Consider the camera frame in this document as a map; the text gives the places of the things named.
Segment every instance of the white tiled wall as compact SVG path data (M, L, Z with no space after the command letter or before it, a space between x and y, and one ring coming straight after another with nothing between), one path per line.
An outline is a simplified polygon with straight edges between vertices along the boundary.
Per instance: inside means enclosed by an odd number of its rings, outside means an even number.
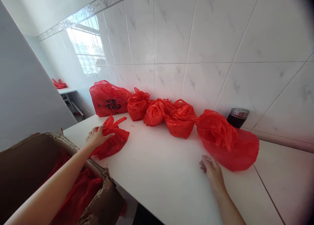
M79 61L76 32L41 44L61 79L78 90L87 116L95 113L89 87L106 79L152 98L182 98L198 115L249 109L246 130L314 152L308 21L300 0L124 0L73 27L91 39L84 54L100 47L97 61Z

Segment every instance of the decorative tile border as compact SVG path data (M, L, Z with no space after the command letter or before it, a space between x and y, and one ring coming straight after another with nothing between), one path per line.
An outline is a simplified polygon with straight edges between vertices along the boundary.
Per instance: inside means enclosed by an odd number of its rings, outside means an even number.
M52 35L61 32L69 27L72 27L80 22L88 19L89 17L93 16L94 14L107 9L108 7L113 6L114 4L123 1L123 0L94 0L93 2L89 3L84 8L80 9L78 12L70 15L68 18L63 20L62 22L56 24L52 28L48 29L47 31L40 34L38 37L39 41L45 40Z

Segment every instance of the black chinese character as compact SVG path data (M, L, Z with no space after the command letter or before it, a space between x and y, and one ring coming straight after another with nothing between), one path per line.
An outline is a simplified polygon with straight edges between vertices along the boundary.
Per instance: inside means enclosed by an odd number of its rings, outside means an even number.
M120 104L116 104L115 99L107 100L106 102L109 103L108 105L106 105L106 107L108 107L109 110L121 108Z

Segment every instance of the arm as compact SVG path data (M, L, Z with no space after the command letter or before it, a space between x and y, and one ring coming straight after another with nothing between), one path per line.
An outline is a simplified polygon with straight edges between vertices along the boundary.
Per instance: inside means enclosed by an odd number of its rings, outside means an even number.
M114 136L103 136L103 126L92 129L86 138L86 147L80 149L51 178L49 178L15 213L5 225L50 224L71 190L86 160L95 148Z
M241 214L231 200L223 181L221 168L210 155L202 156L201 169L207 174L212 192L216 198L224 225L246 225Z

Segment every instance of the dark jar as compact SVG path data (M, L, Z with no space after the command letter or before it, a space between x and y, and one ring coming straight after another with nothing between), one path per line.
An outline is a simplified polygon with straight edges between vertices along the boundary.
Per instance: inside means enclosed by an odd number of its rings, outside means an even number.
M235 128L240 128L242 124L246 121L249 116L250 111L242 108L232 108L230 114L227 118L228 123L230 123Z

